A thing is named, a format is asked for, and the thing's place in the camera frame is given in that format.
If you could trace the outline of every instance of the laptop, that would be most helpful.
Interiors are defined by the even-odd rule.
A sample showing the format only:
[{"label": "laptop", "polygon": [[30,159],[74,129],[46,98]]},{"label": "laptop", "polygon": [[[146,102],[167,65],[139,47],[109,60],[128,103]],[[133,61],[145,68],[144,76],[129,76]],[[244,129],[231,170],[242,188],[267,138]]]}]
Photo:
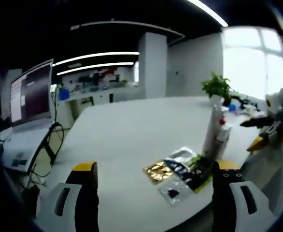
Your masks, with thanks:
[{"label": "laptop", "polygon": [[29,173],[53,124],[50,113],[52,60],[21,74],[11,83],[12,132],[3,143],[4,167]]}]

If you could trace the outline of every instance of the table surface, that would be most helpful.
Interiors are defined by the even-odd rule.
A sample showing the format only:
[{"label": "table surface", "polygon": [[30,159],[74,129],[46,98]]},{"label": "table surface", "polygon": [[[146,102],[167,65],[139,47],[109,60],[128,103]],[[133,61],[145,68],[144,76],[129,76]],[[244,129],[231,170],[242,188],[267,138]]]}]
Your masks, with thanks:
[{"label": "table surface", "polygon": [[[205,97],[119,102],[86,108],[68,133],[47,180],[47,192],[65,182],[77,163],[96,160],[101,232],[164,232],[188,220],[212,200],[212,182],[171,206],[143,168],[182,146],[200,153],[211,116]],[[234,125],[223,159],[241,166],[258,135],[242,128],[246,116],[227,113]]]}]

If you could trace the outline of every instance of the monitor screen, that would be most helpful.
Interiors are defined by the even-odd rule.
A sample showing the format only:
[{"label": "monitor screen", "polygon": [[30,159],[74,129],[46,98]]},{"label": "monitor screen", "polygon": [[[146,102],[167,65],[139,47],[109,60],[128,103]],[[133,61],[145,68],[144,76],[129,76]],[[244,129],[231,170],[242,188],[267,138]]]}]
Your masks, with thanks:
[{"label": "monitor screen", "polygon": [[11,84],[12,126],[50,117],[51,63],[23,74]]}]

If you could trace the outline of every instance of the gold foil package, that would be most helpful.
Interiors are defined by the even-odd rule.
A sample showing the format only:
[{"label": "gold foil package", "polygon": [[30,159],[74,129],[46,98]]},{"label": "gold foil package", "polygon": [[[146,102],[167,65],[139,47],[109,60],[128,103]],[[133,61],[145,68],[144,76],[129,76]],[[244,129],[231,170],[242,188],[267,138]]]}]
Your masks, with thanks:
[{"label": "gold foil package", "polygon": [[159,161],[147,168],[144,168],[144,171],[155,185],[166,180],[173,174],[173,171],[167,167],[163,161]]}]

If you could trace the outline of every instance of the white pillar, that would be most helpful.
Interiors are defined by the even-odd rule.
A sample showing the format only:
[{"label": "white pillar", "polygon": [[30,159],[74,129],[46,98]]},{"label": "white pillar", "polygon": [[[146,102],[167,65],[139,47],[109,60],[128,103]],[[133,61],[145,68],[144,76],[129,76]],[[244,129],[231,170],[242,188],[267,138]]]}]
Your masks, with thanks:
[{"label": "white pillar", "polygon": [[145,33],[139,41],[139,87],[143,97],[166,96],[167,38]]}]

